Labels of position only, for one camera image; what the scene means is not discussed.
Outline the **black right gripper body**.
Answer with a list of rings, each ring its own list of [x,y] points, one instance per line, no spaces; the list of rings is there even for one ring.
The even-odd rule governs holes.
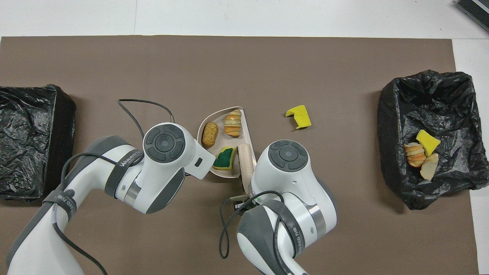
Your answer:
[[[234,196],[234,210],[239,209],[243,204],[250,200],[250,194],[242,194],[238,196]],[[244,207],[244,209],[252,209],[256,206],[255,202],[251,200],[251,202]]]

